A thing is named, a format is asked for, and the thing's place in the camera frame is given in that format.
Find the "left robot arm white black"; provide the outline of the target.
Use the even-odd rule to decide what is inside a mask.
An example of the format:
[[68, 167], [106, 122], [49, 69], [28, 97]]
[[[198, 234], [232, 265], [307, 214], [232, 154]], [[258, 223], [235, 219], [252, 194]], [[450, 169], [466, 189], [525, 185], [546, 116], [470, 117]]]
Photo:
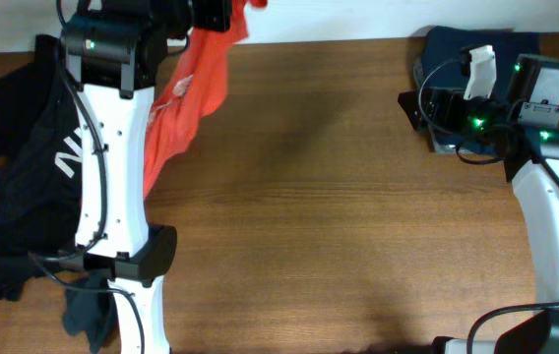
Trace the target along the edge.
[[191, 28], [225, 32], [232, 5], [217, 1], [81, 1], [60, 35], [60, 76], [82, 131], [81, 214], [62, 266], [101, 274], [112, 295], [124, 353], [168, 353], [164, 277], [175, 255], [172, 226], [149, 226], [143, 199], [146, 130], [167, 43]]

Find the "red soccer t-shirt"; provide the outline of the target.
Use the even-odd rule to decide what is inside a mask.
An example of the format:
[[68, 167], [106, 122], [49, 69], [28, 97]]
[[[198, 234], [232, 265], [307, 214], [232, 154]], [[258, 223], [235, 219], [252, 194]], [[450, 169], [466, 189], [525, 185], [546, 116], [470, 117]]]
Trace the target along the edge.
[[143, 195], [147, 196], [174, 155], [187, 150], [200, 120], [213, 114], [227, 96], [227, 54], [248, 37], [245, 7], [266, 9], [267, 0], [233, 0], [230, 29], [195, 28], [165, 89], [155, 100], [146, 131]]

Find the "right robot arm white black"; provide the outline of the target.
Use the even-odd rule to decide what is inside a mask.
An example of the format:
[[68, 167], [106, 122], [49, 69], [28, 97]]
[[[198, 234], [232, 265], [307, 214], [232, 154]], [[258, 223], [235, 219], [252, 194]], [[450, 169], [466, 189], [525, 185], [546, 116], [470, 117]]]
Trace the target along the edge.
[[418, 353], [559, 353], [559, 60], [522, 54], [507, 100], [492, 95], [497, 70], [491, 47], [453, 63], [465, 88], [421, 84], [398, 103], [416, 131], [478, 154], [476, 164], [501, 162], [525, 219], [536, 300], [486, 313], [464, 338], [438, 336]]

